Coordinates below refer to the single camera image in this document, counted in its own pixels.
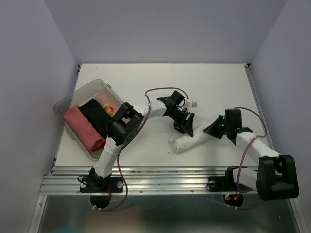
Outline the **clear plastic storage bin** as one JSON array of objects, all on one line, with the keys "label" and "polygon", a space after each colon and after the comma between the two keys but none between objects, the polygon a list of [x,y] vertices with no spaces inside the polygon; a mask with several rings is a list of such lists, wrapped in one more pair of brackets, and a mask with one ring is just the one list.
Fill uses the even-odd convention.
[{"label": "clear plastic storage bin", "polygon": [[114,110],[117,110],[122,104],[122,99],[107,85],[103,80],[95,79],[81,88],[77,89],[72,94],[61,99],[54,106],[54,111],[57,116],[65,125],[66,134],[81,148],[86,157],[91,161],[98,161],[101,156],[103,149],[99,149],[96,152],[89,152],[85,146],[80,141],[77,134],[72,130],[72,128],[66,123],[63,118],[63,114],[67,112],[71,107],[82,106],[91,99],[95,98],[99,94],[105,94],[108,98],[108,102],[114,104]]}]

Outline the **white printed t-shirt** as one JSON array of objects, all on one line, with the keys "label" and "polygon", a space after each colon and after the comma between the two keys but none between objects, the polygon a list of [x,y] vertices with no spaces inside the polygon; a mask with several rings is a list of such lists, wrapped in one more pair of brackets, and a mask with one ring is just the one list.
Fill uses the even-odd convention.
[{"label": "white printed t-shirt", "polygon": [[214,121],[210,118],[206,122],[194,126],[193,137],[188,134],[173,134],[168,141],[169,145],[175,153],[181,154],[207,142],[212,136],[205,133],[204,129],[210,126],[213,122]]}]

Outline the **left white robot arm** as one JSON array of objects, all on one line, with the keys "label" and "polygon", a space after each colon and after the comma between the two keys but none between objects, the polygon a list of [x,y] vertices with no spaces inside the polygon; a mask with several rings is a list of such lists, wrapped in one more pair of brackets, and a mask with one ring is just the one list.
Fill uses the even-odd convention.
[{"label": "left white robot arm", "polygon": [[169,117],[173,127],[182,134],[194,136],[193,120],[195,113],[190,112],[188,97],[174,91],[170,96],[159,97],[154,101],[132,106],[123,103],[108,124],[107,142],[97,163],[90,170],[88,184],[97,191],[108,187],[108,177],[123,148],[132,142],[147,120],[155,117]]}]

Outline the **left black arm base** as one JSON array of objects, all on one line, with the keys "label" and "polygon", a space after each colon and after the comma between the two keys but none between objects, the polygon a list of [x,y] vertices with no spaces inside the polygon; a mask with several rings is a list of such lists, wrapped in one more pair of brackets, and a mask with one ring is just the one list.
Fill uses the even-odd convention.
[{"label": "left black arm base", "polygon": [[122,193],[124,181],[121,177],[95,180],[88,175],[78,176],[81,193]]}]

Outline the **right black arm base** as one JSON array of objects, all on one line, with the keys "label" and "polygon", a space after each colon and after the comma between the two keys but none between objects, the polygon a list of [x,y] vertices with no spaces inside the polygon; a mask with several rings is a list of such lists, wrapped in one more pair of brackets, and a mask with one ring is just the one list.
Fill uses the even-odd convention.
[{"label": "right black arm base", "polygon": [[230,166],[223,176],[209,176],[206,185],[207,190],[211,192],[241,192],[248,193],[256,191],[257,169],[243,166],[239,176],[239,188],[237,188],[237,176],[239,167]]}]

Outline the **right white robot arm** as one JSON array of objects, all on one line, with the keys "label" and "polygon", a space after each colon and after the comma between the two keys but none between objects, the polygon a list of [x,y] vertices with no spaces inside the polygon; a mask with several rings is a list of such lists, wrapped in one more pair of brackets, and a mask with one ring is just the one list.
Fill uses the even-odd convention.
[{"label": "right white robot arm", "polygon": [[261,141],[267,136],[267,129],[263,135],[255,135],[249,127],[243,126],[242,109],[226,109],[224,116],[218,116],[203,130],[214,138],[226,136],[243,150],[239,166],[229,167],[222,177],[210,177],[208,190],[256,191],[263,201],[297,198],[299,185],[294,158],[276,152]]}]

